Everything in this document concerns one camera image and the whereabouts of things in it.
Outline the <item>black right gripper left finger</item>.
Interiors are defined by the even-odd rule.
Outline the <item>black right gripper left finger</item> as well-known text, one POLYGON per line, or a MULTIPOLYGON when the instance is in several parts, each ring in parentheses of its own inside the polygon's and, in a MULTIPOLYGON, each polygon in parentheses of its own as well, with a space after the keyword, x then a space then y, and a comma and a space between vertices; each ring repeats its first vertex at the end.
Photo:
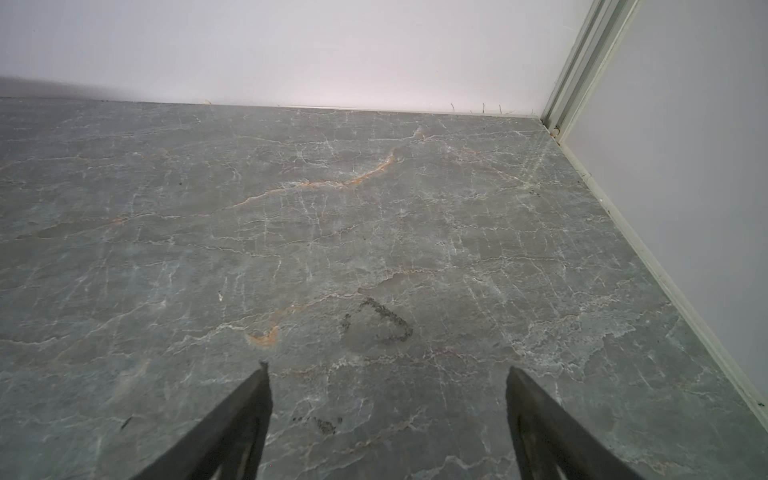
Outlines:
POLYGON ((268 364, 222 400, 137 479, 255 479, 273 410, 268 364))

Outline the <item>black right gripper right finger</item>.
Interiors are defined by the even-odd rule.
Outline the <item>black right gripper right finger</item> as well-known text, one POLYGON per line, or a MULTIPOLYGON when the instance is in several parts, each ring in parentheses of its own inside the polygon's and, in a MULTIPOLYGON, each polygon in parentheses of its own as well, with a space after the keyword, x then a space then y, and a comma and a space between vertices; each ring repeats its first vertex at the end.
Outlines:
POLYGON ((507 421, 523 479, 638 479, 525 371, 506 380, 507 421))

